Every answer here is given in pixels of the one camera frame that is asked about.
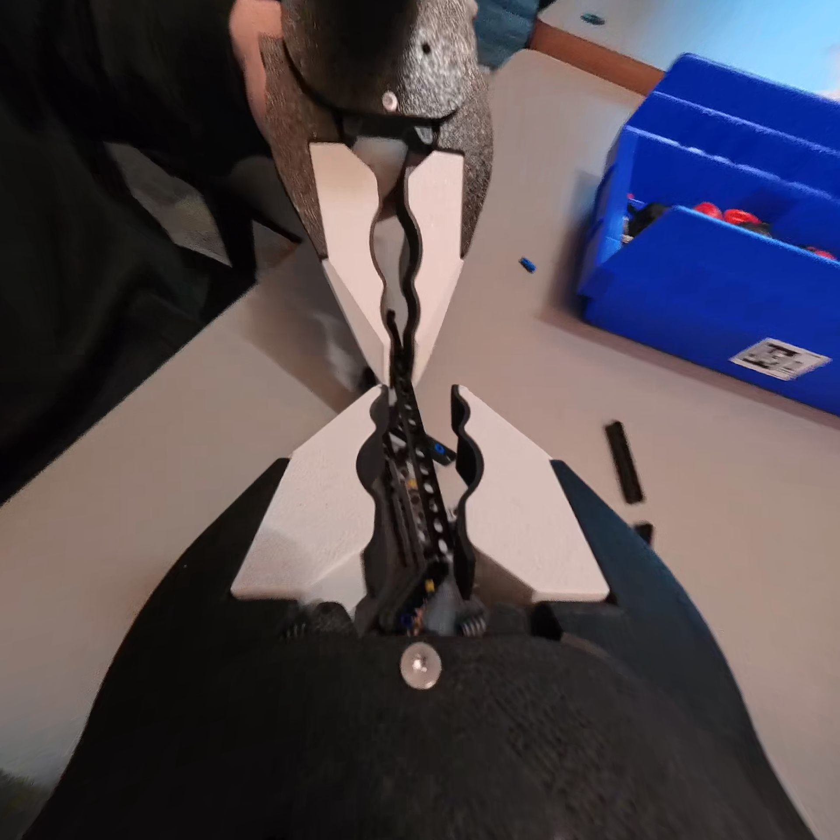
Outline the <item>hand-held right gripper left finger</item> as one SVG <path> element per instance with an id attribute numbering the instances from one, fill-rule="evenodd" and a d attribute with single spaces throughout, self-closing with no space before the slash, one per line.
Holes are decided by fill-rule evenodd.
<path id="1" fill-rule="evenodd" d="M 290 457 L 234 582 L 240 601 L 332 602 L 368 595 L 364 552 L 376 532 L 388 391 L 376 385 Z"/>

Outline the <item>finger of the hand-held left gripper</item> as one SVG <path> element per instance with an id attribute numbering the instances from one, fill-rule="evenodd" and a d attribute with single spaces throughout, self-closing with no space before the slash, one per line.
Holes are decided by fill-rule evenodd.
<path id="1" fill-rule="evenodd" d="M 408 168 L 403 183 L 405 235 L 394 285 L 397 325 L 417 385 L 427 368 L 463 269 L 464 159 L 435 151 Z"/>
<path id="2" fill-rule="evenodd" d="M 392 339 L 382 314 L 385 282 L 371 244 L 381 210 L 375 174 L 342 143 L 311 143 L 309 153 L 326 249 L 322 269 L 366 363 L 388 386 Z"/>

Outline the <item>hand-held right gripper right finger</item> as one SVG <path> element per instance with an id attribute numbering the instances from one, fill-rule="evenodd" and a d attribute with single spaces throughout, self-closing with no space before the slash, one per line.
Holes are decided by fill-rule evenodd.
<path id="1" fill-rule="evenodd" d="M 455 580 L 465 598 L 601 603 L 610 587 L 550 455 L 463 385 L 451 388 Z"/>

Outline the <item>black toy brick assembly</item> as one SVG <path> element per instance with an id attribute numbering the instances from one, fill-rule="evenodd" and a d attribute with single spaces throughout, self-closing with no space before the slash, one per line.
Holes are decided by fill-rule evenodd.
<path id="1" fill-rule="evenodd" d="M 356 622 L 365 633 L 455 637 L 464 610 L 455 535 L 392 310 L 385 327 L 390 379 L 374 396 L 374 432 L 357 460 L 374 521 L 361 554 L 364 596 Z"/>

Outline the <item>wood-edged desk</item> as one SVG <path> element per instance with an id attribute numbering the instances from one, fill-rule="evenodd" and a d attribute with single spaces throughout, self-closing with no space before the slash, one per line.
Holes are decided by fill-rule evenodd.
<path id="1" fill-rule="evenodd" d="M 559 1 L 539 21 L 659 70 L 692 53 L 838 100 L 838 1 Z"/>

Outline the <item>person's left hand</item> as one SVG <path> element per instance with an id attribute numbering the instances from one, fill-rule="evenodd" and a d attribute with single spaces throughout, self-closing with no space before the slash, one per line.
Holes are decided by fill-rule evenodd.
<path id="1" fill-rule="evenodd" d="M 282 40 L 282 6 L 278 1 L 236 1 L 228 19 L 234 54 L 241 69 L 248 105 L 258 122 L 266 114 L 264 41 Z"/>

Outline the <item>short black perforated beam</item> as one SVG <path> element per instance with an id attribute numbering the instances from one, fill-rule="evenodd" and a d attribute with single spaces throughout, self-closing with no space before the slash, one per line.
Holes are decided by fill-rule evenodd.
<path id="1" fill-rule="evenodd" d="M 624 425 L 619 421 L 612 421 L 604 426 L 604 431 L 625 502 L 628 505 L 643 503 L 645 494 Z"/>

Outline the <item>black toy tire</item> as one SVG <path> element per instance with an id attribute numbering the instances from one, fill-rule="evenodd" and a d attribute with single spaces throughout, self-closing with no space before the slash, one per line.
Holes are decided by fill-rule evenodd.
<path id="1" fill-rule="evenodd" d="M 623 242 L 625 244 L 630 242 L 660 219 L 669 209 L 670 205 L 662 203 L 647 203 L 644 206 L 636 206 L 633 202 L 628 202 L 623 222 Z"/>

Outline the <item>person's black clothing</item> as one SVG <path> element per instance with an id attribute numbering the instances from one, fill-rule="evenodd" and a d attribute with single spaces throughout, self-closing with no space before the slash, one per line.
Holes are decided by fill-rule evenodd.
<path id="1" fill-rule="evenodd" d="M 254 282 L 180 247 L 111 155 L 193 186 L 217 225 L 293 228 L 228 28 L 235 2 L 1 3 L 2 502 Z"/>

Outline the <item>blue parts bin with tag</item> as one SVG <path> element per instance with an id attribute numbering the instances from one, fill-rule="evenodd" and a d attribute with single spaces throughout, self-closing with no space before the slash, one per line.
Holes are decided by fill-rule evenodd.
<path id="1" fill-rule="evenodd" d="M 627 203 L 670 205 L 623 242 Z M 696 213 L 747 211 L 741 227 Z M 582 241 L 583 319 L 838 415 L 838 200 L 624 128 Z"/>

